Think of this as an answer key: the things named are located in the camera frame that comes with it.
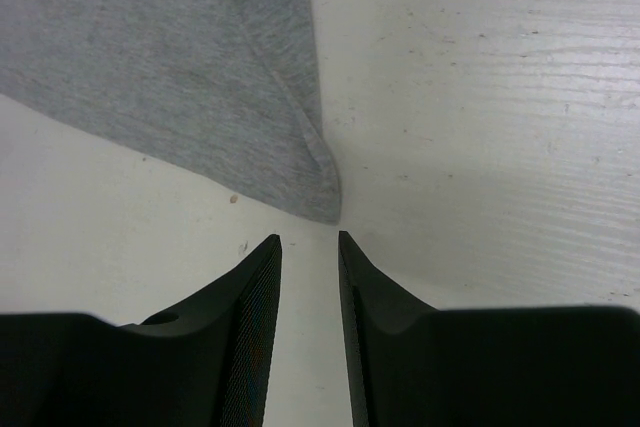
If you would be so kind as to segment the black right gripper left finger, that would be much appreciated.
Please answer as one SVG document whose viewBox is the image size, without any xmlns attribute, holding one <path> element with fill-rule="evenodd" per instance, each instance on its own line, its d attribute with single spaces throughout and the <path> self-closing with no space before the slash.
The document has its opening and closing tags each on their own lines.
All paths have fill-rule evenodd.
<svg viewBox="0 0 640 427">
<path fill-rule="evenodd" d="M 81 313 L 1 318 L 5 426 L 259 426 L 282 249 L 268 236 L 235 268 L 144 322 Z"/>
</svg>

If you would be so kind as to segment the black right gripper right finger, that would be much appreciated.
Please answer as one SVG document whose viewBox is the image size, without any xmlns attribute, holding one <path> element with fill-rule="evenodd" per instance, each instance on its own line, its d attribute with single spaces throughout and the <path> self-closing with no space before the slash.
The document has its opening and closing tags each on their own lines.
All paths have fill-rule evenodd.
<svg viewBox="0 0 640 427">
<path fill-rule="evenodd" d="M 639 315 L 619 306 L 439 310 L 347 232 L 338 269 L 357 426 L 635 426 Z"/>
</svg>

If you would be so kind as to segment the grey tank top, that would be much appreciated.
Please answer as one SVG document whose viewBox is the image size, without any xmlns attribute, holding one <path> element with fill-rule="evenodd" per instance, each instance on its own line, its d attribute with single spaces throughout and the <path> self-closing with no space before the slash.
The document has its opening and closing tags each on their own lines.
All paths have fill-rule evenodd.
<svg viewBox="0 0 640 427">
<path fill-rule="evenodd" d="M 287 213 L 340 218 L 310 0 L 1 0 L 1 91 Z"/>
</svg>

